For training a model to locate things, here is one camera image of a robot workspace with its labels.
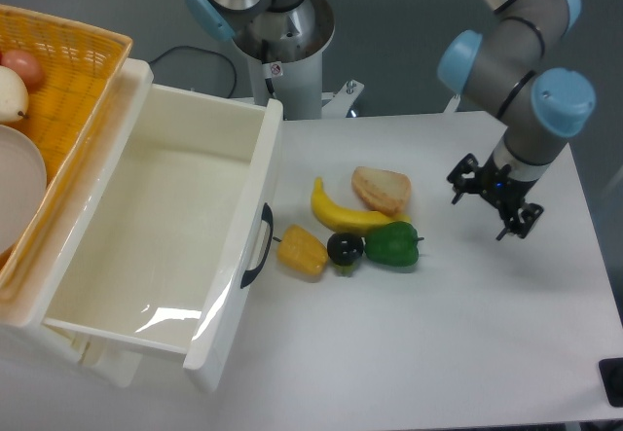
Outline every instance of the white bowl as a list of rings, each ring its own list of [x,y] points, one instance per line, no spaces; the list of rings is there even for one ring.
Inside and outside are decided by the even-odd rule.
[[[0,255],[28,227],[46,185],[46,166],[37,146],[21,132],[0,125]]]

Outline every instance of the robotic arm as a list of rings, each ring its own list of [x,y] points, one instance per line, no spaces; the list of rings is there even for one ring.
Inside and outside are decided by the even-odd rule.
[[[507,233],[524,238],[543,212],[526,194],[591,115],[596,99],[581,75],[534,66],[573,26],[580,0],[485,0],[499,18],[487,37],[460,34],[444,53],[438,77],[507,126],[486,163],[469,154],[448,176],[456,193],[495,207]],[[217,40],[234,40],[246,56],[253,95],[278,92],[288,119],[320,118],[321,54],[333,37],[325,0],[186,0]]]
[[[289,120],[317,119],[322,108],[322,52],[334,33],[325,0],[186,0],[213,38],[233,40],[245,56],[255,102],[278,92]]]
[[[469,154],[448,176],[457,203],[464,193],[495,207],[507,233],[524,238],[543,212],[526,193],[577,134],[595,108],[595,92],[580,74],[533,71],[579,16],[580,0],[486,0],[499,18],[487,37],[460,34],[444,53],[440,80],[508,128],[487,162]]]

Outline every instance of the gray floor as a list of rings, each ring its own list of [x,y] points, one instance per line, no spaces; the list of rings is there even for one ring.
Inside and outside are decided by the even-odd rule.
[[[346,80],[366,85],[359,102],[367,116],[439,112],[451,93],[436,80],[437,62],[467,28],[487,32],[495,19],[482,0],[328,0],[337,21],[325,53],[324,90]],[[131,56],[151,59],[176,45],[230,56],[238,68],[234,96],[249,96],[245,66],[229,45],[211,41],[195,25],[183,0],[0,0],[0,3],[92,23],[134,39]],[[623,186],[607,187],[623,163],[619,117],[623,57],[623,0],[583,0],[583,14],[542,69],[564,66],[583,73],[598,93],[598,107],[572,143],[580,176],[612,282],[623,300]],[[156,82],[224,95],[228,65],[203,54],[174,54],[155,68]]]

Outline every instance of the bread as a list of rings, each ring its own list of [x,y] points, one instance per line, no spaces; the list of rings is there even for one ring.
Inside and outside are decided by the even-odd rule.
[[[358,166],[350,181],[352,189],[370,209],[385,215],[402,213],[411,197],[409,177],[395,171]]]

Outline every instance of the black cable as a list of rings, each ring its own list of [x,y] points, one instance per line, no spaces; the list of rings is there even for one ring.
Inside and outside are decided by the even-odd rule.
[[[190,45],[177,45],[175,47],[171,47],[166,52],[164,52],[162,54],[159,54],[158,56],[156,56],[151,61],[148,61],[148,64],[150,66],[153,66],[158,61],[163,59],[165,56],[167,56],[168,54],[171,54],[171,53],[173,53],[173,52],[175,52],[177,50],[190,50],[190,51],[193,51],[193,52],[199,52],[201,54],[213,54],[213,55],[218,56],[219,58],[222,58],[225,61],[227,61],[229,63],[229,65],[230,65],[230,67],[232,68],[232,72],[234,73],[234,81],[232,83],[232,88],[230,89],[229,93],[227,94],[227,98],[232,98],[232,94],[234,93],[234,90],[236,89],[236,85],[238,83],[238,71],[236,70],[236,67],[234,66],[234,63],[229,58],[224,56],[223,54],[220,54],[220,53],[215,52],[213,50],[202,49],[200,47],[192,47]]]

